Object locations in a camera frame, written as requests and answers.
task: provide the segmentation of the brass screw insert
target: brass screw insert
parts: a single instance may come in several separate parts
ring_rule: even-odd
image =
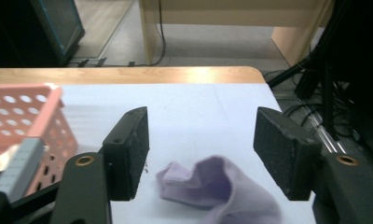
[[[358,160],[351,156],[337,156],[336,159],[345,165],[357,166],[359,164]]]
[[[86,166],[91,164],[94,161],[94,157],[92,156],[83,156],[76,160],[77,166]]]

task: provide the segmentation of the white paper surface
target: white paper surface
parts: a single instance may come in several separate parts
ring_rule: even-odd
[[[156,173],[171,161],[192,169],[212,155],[234,161],[283,209],[284,224],[315,223],[311,202],[289,202],[253,149],[258,106],[280,110],[266,84],[65,85],[62,100],[78,153],[98,151],[119,119],[147,106],[150,150],[136,198],[112,202],[113,223],[198,224],[206,210],[159,197]]]

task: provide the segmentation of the black stand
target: black stand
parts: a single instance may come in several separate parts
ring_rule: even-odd
[[[341,41],[341,28],[350,15],[351,4],[352,1],[350,0],[337,0],[331,19],[313,52],[301,62],[268,81],[269,86],[274,88],[305,69],[297,85],[296,94],[299,99],[309,99],[321,80],[323,87],[323,126],[335,140],[338,140],[338,137],[333,124],[331,58],[333,57],[334,47]]]
[[[143,106],[123,115],[98,152],[69,159],[60,182],[14,203],[0,191],[0,223],[110,224],[110,201],[135,197],[148,150],[148,114]]]
[[[314,223],[373,224],[373,158],[367,154],[328,153],[313,133],[266,107],[257,109],[254,149],[289,201],[314,197]]]

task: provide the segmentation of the purple towel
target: purple towel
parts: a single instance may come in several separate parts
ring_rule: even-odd
[[[212,208],[204,224],[282,223],[274,198],[227,158],[209,157],[192,172],[172,162],[157,179],[161,198]]]

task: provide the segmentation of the pink plastic basket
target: pink plastic basket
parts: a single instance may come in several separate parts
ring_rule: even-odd
[[[0,85],[0,154],[26,137],[40,138],[47,146],[26,195],[59,181],[76,154],[61,96],[62,89],[53,84]]]

